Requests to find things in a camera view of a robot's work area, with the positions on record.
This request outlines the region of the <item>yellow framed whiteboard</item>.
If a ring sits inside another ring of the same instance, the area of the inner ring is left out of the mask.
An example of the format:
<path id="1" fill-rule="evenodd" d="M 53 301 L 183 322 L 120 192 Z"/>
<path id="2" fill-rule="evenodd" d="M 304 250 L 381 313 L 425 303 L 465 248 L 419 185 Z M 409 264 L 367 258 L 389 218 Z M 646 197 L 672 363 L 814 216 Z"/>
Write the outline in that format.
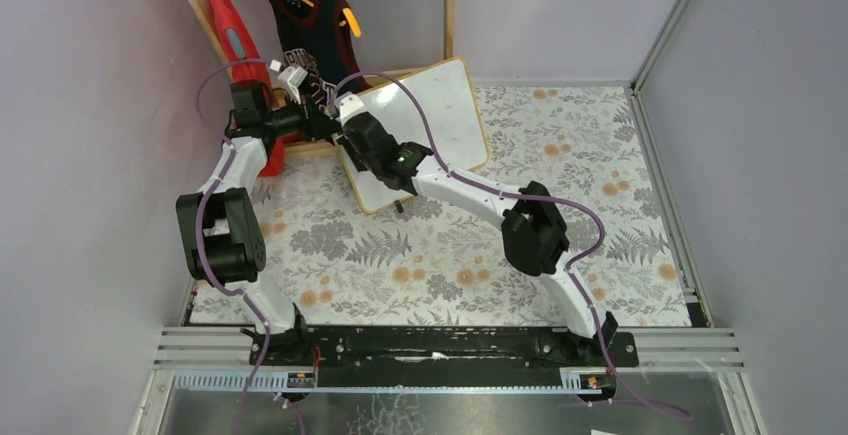
<path id="1" fill-rule="evenodd" d="M 435 146 L 449 166 L 473 171 L 489 161 L 484 125 L 463 59 L 454 57 L 442 61 L 403 76 L 399 81 L 421 105 Z M 429 144 L 418 111 L 397 85 L 386 81 L 361 92 L 359 98 L 398 142 Z M 363 211 L 376 213 L 410 197 L 406 192 L 385 187 L 373 174 L 358 171 L 346 151 L 340 149 L 339 152 Z"/>

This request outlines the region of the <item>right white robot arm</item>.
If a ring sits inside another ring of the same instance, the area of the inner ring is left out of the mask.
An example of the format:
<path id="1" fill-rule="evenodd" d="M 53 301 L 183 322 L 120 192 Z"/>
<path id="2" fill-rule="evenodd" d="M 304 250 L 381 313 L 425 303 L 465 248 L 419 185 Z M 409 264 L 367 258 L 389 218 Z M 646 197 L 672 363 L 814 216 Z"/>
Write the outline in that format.
<path id="1" fill-rule="evenodd" d="M 342 133 L 360 167 L 391 190 L 458 207 L 497 228 L 506 261 L 540 281 L 565 318 L 577 344 L 606 353 L 618 328 L 578 273 L 579 255 L 570 249 L 564 200 L 539 182 L 524 187 L 497 184 L 454 169 L 435 149 L 399 143 L 371 113 L 340 118 Z"/>

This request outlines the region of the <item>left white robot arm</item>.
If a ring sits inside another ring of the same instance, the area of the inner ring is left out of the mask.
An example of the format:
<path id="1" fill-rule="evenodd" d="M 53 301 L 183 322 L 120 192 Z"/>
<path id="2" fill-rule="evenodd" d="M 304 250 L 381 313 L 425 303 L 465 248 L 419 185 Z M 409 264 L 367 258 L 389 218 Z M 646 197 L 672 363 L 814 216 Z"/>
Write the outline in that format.
<path id="1" fill-rule="evenodd" d="M 240 299 L 257 343 L 303 346 L 303 315 L 260 278 L 267 250 L 250 195 L 279 139 L 329 140 L 340 128 L 307 97 L 305 82 L 282 78 L 280 84 L 286 94 L 280 108 L 273 107 L 264 82 L 231 84 L 234 107 L 221 134 L 221 157 L 206 183 L 177 199 L 176 215 L 190 275 Z"/>

